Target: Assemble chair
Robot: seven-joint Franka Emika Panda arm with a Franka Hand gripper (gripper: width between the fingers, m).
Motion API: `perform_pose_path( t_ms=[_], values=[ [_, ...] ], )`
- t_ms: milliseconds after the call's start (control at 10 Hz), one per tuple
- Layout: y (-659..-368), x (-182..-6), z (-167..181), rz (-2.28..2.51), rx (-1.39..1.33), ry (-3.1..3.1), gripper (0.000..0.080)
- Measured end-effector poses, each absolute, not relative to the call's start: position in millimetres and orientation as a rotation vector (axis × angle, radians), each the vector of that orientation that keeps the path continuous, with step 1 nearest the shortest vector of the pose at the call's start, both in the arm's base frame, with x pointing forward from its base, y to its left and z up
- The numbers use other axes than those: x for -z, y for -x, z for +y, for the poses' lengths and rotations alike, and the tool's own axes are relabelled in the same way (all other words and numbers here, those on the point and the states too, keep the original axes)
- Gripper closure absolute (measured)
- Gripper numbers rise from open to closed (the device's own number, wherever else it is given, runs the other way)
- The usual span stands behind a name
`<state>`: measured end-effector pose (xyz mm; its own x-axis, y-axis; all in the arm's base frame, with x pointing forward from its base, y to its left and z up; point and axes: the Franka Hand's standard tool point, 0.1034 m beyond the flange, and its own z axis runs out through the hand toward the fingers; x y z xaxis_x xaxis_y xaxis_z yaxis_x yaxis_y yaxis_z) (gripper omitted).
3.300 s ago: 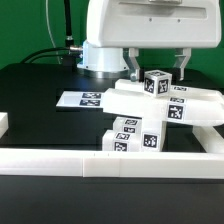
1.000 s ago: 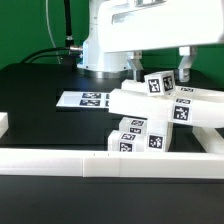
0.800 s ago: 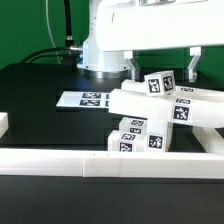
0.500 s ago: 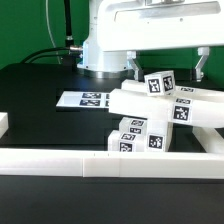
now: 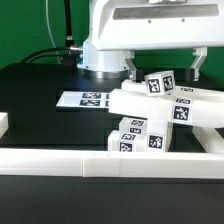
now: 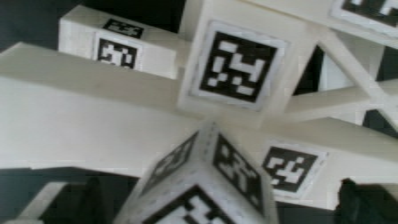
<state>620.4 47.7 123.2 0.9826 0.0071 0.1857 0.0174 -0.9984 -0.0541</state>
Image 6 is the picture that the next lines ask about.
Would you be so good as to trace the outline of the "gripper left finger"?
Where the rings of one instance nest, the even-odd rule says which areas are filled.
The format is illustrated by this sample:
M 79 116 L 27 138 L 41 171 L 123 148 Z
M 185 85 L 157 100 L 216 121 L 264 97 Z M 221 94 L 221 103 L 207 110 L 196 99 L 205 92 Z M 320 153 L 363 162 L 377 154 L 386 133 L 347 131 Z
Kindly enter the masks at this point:
M 11 224 L 111 224 L 100 180 L 50 182 Z

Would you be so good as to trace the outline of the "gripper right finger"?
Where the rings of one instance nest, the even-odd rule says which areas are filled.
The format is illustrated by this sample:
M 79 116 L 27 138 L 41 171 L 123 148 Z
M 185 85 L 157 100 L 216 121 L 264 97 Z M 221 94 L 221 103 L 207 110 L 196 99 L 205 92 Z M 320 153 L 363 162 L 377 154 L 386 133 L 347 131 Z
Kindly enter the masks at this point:
M 398 184 L 342 181 L 335 224 L 398 224 Z

